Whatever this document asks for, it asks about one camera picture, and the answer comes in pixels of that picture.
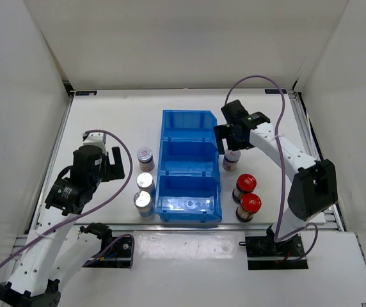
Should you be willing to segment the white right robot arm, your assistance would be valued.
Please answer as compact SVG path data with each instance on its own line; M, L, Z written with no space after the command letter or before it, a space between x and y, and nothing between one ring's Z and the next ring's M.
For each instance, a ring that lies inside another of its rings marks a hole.
M314 217L337 201L335 165L302 152L280 135L278 123L272 124L261 112L225 112L223 116L227 122L214 128L219 152L224 148L258 148L280 167L282 180L291 182L289 190L281 188L278 219L267 229L260 245L262 250L279 256Z

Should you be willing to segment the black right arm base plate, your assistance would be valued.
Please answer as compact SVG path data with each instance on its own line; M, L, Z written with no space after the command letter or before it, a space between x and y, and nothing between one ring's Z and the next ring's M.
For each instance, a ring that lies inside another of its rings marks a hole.
M308 264L300 235L274 243L268 236L248 236L238 245L246 249L249 271L307 270Z

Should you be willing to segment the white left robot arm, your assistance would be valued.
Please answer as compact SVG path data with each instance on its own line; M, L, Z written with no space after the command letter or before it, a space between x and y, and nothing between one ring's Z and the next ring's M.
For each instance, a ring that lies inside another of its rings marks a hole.
M34 239L14 252L20 256L17 270L0 283L0 301L10 306L57 306L68 281L84 266L111 255L130 235L113 236L109 226L91 223L80 228L76 242L62 255L59 251L71 227L86 215L84 207L103 182L126 179L119 147L114 161L103 141L84 142L73 153L73 163L58 175L45 199L42 220Z

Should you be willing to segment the red-lid sauce jar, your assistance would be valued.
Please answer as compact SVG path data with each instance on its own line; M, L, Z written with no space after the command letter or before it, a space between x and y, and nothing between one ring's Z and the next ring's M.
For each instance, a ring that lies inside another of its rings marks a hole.
M241 222L250 222L262 206L261 199L254 193L245 194L236 209L236 217Z
M251 174L240 175L235 183L232 191L232 198L236 203L240 203L245 194L252 193L257 187L257 180Z

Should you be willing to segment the silver-lid bottle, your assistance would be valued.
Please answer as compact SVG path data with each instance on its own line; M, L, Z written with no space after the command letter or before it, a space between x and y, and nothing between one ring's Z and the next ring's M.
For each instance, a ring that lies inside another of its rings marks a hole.
M136 183L140 191L146 191L149 194L155 193L154 178L150 173L140 173L136 179Z
M141 217L150 217L154 214L152 197L148 192L137 192L134 195L133 202Z

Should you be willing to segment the blue three-compartment plastic bin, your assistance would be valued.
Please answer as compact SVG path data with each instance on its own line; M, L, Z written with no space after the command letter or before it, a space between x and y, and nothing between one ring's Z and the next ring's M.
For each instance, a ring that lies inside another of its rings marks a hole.
M162 222L221 222L216 124L210 111L163 111L155 196Z

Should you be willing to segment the white-lid jar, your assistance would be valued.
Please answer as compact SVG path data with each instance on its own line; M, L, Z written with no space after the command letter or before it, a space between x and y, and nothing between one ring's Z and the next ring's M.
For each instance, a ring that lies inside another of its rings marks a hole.
M152 171L155 167L154 157L151 149L142 147L137 152L137 158L141 170L145 172Z
M233 151L226 149L223 157L222 167L226 171L235 171L237 169L237 164L240 160L241 152L239 150Z

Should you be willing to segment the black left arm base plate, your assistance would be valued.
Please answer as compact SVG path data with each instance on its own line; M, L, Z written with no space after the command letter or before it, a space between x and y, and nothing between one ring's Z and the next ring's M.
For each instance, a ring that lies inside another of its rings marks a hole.
M134 260L135 240L131 234L120 236L111 249L106 251L100 258L87 261L85 268L103 269L131 269Z

